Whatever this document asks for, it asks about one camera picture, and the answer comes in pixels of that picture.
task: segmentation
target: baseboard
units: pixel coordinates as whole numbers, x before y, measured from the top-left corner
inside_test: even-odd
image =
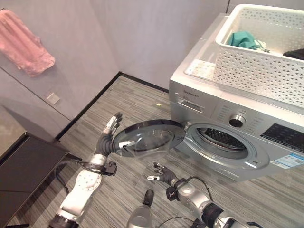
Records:
[[[128,75],[128,74],[125,74],[125,73],[122,73],[122,72],[119,71],[115,75],[115,77],[96,95],[96,97],[94,97],[90,101],[90,103],[88,103],[87,106],[55,138],[57,140],[60,140],[60,138],[77,122],[77,120],[79,120],[82,117],[82,115],[101,97],[101,95],[105,93],[105,91],[116,81],[116,79],[119,76],[126,77],[126,78],[128,78],[130,80],[133,80],[135,82],[139,82],[141,84],[144,84],[146,86],[152,87],[154,89],[158,89],[158,90],[161,90],[161,91],[163,91],[165,93],[169,93],[168,89],[162,88],[160,86],[157,86],[157,85],[154,85],[152,83],[143,81],[143,80],[141,80],[139,78],[133,77],[131,75]]]
[[[115,77],[94,97],[90,103],[55,137],[57,140],[60,138],[79,120],[82,115],[101,97],[102,94],[116,81],[116,79],[122,74],[122,72],[118,72]]]
[[[135,81],[135,82],[139,82],[139,83],[141,83],[141,84],[144,84],[144,85],[146,85],[146,86],[152,87],[152,88],[154,88],[154,89],[161,90],[161,91],[163,91],[163,92],[165,92],[165,93],[169,93],[169,90],[168,90],[168,89],[165,89],[165,88],[162,88],[162,87],[160,87],[160,86],[154,85],[154,84],[152,84],[152,83],[150,83],[150,82],[143,81],[143,80],[141,80],[141,79],[139,79],[139,78],[136,78],[136,77],[133,77],[133,76],[131,76],[131,75],[128,75],[128,74],[125,74],[125,73],[121,73],[121,76],[126,77],[126,78],[128,78],[128,79],[131,79],[131,80],[133,80],[133,81]]]

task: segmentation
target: teal towel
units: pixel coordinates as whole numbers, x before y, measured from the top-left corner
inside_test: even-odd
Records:
[[[257,50],[258,48],[260,48],[259,45],[256,45],[254,37],[249,32],[232,33],[227,44],[241,48],[249,48],[253,50]]]

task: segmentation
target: gray wall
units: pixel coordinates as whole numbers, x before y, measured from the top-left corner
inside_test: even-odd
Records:
[[[2,69],[0,82],[0,104],[30,119],[52,136],[56,136],[70,122]]]
[[[169,79],[228,0],[91,0],[121,71]]]
[[[117,74],[105,34],[89,1],[0,0],[15,12],[56,58],[55,65],[31,78],[0,55],[0,66],[50,106],[72,120]]]
[[[231,0],[228,13],[231,13],[236,5],[243,3],[304,10],[304,0]]]

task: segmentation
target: pink cloth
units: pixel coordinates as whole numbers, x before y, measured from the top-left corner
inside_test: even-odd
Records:
[[[55,63],[55,58],[13,12],[0,11],[0,51],[30,77],[41,74]]]

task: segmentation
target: laundry basket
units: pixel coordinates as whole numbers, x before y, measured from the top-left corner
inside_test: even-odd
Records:
[[[270,53],[227,45],[234,32],[247,31]],[[304,61],[283,53],[304,48],[304,11],[241,4],[216,37],[220,45],[213,80],[303,107]]]

